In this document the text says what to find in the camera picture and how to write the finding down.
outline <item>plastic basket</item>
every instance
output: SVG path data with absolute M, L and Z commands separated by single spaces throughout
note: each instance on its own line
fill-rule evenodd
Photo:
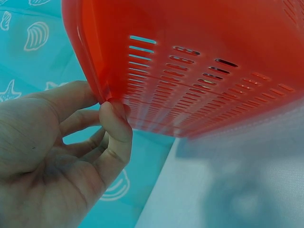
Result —
M 304 0 L 62 4 L 92 89 L 134 128 L 195 136 L 303 96 Z

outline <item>finger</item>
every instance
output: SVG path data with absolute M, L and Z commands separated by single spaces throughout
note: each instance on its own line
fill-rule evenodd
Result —
M 107 148 L 107 145 L 104 147 L 102 143 L 103 138 L 105 136 L 105 129 L 99 129 L 93 136 L 91 136 L 88 140 L 80 143 L 74 143 L 67 145 L 66 153 L 81 158 L 86 154 L 90 153 L 98 149 L 100 152 L 99 156 L 104 152 L 103 148 Z
M 44 101 L 60 123 L 77 110 L 91 107 L 97 103 L 88 83 L 84 81 L 76 81 L 59 88 L 30 94 L 25 98 Z
M 99 126 L 97 110 L 78 110 L 60 125 L 62 137 L 81 131 L 91 126 Z
M 130 107 L 127 106 L 126 104 L 123 107 L 124 107 L 124 111 L 126 112 L 127 116 L 129 116 L 131 113 Z M 86 154 L 85 157 L 83 158 L 83 160 L 90 162 L 90 163 L 95 162 L 97 160 L 97 158 L 99 158 L 99 156 L 106 150 L 106 148 L 108 148 L 108 145 L 109 145 L 109 134 L 108 134 L 108 132 L 106 132 L 104 134 L 104 138 L 102 139 L 100 145 L 97 148 L 95 148 L 94 150 L 92 150 L 90 153 Z
M 101 106 L 100 120 L 109 134 L 109 144 L 94 166 L 107 188 L 130 160 L 133 133 L 126 120 L 124 106 L 117 100 Z

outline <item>patterned cloth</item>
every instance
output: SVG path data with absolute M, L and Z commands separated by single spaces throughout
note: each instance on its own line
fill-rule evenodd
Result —
M 0 102 L 85 80 L 63 27 L 60 0 L 0 0 L 0 53 Z M 65 142 L 82 141 L 95 130 Z M 129 166 L 81 227 L 133 228 L 173 140 L 136 131 Z

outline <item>hand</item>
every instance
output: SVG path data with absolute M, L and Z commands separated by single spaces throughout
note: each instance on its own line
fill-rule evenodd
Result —
M 85 82 L 0 104 L 0 227 L 75 228 L 129 162 L 130 111 Z M 89 140 L 63 137 L 92 125 Z

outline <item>white fabric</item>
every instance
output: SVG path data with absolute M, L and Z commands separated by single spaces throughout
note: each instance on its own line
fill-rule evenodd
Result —
M 178 139 L 136 228 L 303 228 L 303 104 Z

